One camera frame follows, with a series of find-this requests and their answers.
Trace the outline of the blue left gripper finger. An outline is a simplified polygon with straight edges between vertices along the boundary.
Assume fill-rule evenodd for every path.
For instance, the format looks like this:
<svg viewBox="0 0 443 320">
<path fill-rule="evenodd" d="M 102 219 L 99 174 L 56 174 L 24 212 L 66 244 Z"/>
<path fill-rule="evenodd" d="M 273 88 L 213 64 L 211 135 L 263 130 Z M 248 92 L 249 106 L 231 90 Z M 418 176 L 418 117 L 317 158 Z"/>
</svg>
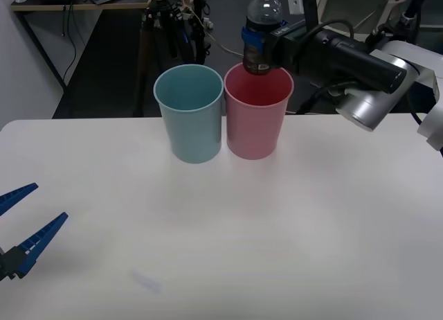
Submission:
<svg viewBox="0 0 443 320">
<path fill-rule="evenodd" d="M 26 276 L 68 217 L 67 213 L 61 213 L 37 233 L 1 254 L 1 280 Z"/>
<path fill-rule="evenodd" d="M 27 195 L 31 194 L 34 190 L 38 189 L 36 183 L 22 186 L 21 188 L 12 190 L 0 196 L 0 215 L 3 215 L 9 211 L 14 205 L 24 199 Z"/>
</svg>

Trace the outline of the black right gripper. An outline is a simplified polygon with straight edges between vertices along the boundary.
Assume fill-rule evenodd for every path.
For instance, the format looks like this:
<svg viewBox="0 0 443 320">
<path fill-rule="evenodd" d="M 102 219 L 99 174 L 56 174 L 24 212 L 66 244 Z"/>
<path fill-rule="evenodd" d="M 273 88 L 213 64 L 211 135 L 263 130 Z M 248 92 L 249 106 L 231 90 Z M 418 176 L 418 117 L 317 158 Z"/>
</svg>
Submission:
<svg viewBox="0 0 443 320">
<path fill-rule="evenodd" d="M 297 73 L 296 53 L 299 41 L 307 32 L 305 20 L 288 24 L 283 19 L 280 25 L 281 27 L 270 33 L 243 26 L 241 36 L 244 43 L 244 57 L 249 54 L 264 56 L 271 68 L 283 68 L 291 73 Z"/>
</svg>

